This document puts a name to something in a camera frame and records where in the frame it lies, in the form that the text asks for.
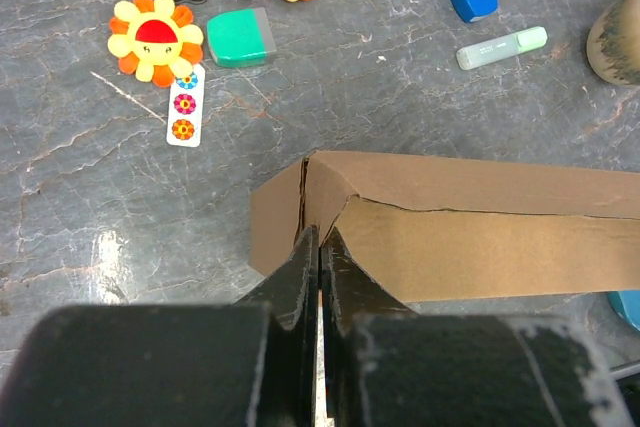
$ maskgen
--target marble table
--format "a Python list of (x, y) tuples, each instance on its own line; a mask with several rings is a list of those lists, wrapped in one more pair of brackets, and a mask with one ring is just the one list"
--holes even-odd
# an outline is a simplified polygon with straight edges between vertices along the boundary
[[(315, 149), (640, 171), (638, 90), (600, 81), (584, 43), (614, 0), (500, 0), (474, 25), (449, 0), (208, 0), (201, 26), (264, 6), (278, 58), (208, 78), (202, 145), (165, 142), (168, 92), (106, 50), (118, 0), (0, 0), (0, 381), (47, 311), (74, 302), (230, 302), (252, 189)], [(457, 48), (543, 25), (543, 50), (463, 72)], [(612, 365), (640, 335), (601, 294), (437, 302), (425, 313), (562, 313)]]

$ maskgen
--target cardboard box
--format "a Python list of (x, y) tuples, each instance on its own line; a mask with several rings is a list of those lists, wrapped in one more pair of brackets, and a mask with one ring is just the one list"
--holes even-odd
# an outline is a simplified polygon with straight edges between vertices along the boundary
[(315, 224), (405, 302), (640, 289), (640, 174), (317, 152), (251, 212), (265, 275)]

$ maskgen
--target orange petal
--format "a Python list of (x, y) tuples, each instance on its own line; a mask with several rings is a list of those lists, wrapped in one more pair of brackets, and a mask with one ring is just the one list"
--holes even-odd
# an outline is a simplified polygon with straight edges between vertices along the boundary
[(182, 44), (182, 52), (180, 57), (187, 59), (192, 64), (197, 64), (202, 60), (202, 48), (197, 44), (191, 42), (185, 42)]
[(120, 20), (117, 17), (112, 17), (109, 21), (109, 28), (114, 34), (126, 34), (129, 30), (129, 22)]
[(168, 65), (156, 65), (153, 69), (153, 83), (158, 87), (169, 87), (176, 79)]
[(145, 12), (153, 12), (153, 0), (133, 0), (133, 3), (141, 14)]
[(186, 5), (179, 5), (174, 10), (171, 18), (178, 24), (178, 27), (184, 27), (193, 22), (193, 12)]
[(133, 74), (138, 68), (139, 62), (140, 60), (138, 59), (138, 56), (131, 52), (126, 57), (118, 60), (118, 67), (120, 67), (120, 70), (125, 74)]

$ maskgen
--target ceramic pot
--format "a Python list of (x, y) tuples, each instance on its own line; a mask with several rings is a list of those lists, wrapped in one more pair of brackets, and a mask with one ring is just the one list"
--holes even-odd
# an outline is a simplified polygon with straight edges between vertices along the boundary
[(593, 24), (587, 57), (612, 84), (640, 85), (640, 0), (619, 0)]

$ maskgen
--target sticker strip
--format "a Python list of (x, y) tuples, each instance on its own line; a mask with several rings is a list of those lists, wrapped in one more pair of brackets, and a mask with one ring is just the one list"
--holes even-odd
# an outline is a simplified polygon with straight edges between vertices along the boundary
[(204, 68), (198, 64), (193, 73), (177, 79), (169, 91), (167, 143), (180, 147), (198, 147), (202, 132)]

